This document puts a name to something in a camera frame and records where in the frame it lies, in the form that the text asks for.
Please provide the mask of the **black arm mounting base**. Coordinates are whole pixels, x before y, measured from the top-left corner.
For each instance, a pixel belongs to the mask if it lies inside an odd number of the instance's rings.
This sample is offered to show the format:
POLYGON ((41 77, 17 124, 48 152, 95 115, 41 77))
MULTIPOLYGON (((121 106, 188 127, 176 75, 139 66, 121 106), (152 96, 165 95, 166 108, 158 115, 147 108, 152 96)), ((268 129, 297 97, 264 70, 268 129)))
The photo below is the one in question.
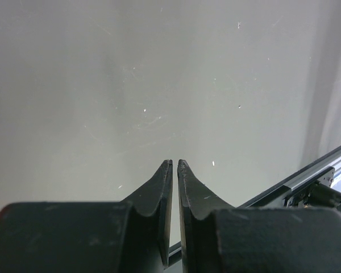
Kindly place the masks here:
MULTIPOLYGON (((341 146, 239 207, 214 211, 221 272, 341 272, 341 146)), ((181 241, 170 252, 182 266, 181 241)))

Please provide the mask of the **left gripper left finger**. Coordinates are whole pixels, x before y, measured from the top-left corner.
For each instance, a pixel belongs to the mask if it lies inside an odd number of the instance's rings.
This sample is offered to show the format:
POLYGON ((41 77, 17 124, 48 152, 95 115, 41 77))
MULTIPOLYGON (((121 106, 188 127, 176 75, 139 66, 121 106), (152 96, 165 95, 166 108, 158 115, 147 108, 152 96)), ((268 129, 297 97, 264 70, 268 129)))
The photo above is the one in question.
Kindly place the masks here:
POLYGON ((123 201, 131 204, 120 256, 121 270, 164 270, 169 265, 173 162, 165 160, 153 176, 123 201))

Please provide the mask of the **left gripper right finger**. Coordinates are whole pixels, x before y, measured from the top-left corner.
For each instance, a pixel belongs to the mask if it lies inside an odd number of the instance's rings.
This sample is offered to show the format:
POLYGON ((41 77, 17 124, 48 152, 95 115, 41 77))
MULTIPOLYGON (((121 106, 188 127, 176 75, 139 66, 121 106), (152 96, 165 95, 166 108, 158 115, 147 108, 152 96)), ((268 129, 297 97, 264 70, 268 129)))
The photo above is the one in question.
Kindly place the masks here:
POLYGON ((232 209, 195 176, 187 161, 177 167, 184 272, 221 272, 214 211, 232 209))

